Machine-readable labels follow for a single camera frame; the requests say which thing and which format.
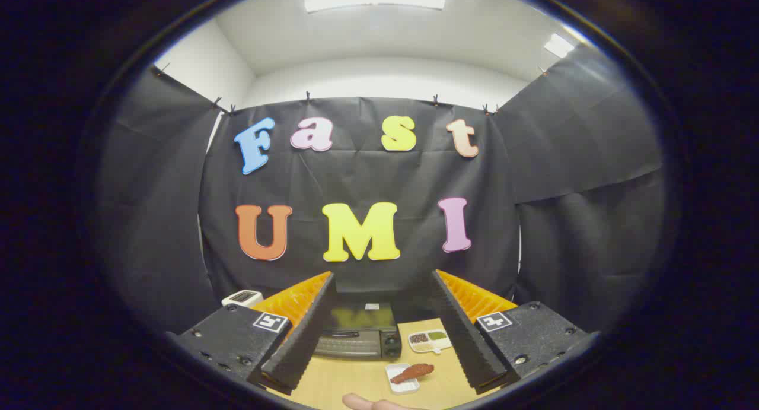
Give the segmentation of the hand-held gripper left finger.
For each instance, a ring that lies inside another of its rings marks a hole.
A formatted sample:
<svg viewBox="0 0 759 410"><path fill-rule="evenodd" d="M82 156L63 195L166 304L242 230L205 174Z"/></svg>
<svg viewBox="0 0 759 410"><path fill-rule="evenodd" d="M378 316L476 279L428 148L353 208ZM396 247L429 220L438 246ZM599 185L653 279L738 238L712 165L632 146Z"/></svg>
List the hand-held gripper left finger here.
<svg viewBox="0 0 759 410"><path fill-rule="evenodd" d="M323 272L252 307L230 301L168 339L207 370L288 395L314 355L335 297L334 274Z"/></svg>

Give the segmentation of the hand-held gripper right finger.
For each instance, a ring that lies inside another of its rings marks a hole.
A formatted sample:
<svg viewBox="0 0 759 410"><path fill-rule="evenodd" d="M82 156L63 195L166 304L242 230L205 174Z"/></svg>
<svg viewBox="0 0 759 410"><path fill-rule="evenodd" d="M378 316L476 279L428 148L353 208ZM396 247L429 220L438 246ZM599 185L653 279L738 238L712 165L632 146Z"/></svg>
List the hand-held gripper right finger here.
<svg viewBox="0 0 759 410"><path fill-rule="evenodd" d="M517 305L441 270L431 274L430 302L478 394L540 374L599 337L542 302Z"/></svg>

